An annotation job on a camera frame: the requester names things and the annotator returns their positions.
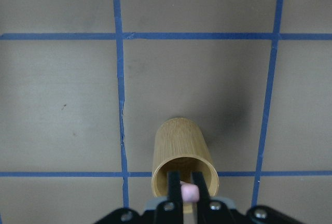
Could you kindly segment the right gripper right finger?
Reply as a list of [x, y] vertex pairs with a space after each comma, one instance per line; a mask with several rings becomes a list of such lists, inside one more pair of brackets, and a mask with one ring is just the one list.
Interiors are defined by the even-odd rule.
[[235, 223], [231, 209], [232, 200], [224, 197], [211, 197], [202, 172], [192, 172], [191, 182], [199, 188], [199, 201], [193, 207], [196, 223]]

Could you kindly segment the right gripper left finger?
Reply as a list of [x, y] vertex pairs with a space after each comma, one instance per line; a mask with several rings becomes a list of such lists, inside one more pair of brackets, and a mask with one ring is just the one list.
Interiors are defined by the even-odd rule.
[[184, 223], [179, 172], [168, 172], [167, 180], [167, 197], [157, 205], [154, 213], [154, 223]]

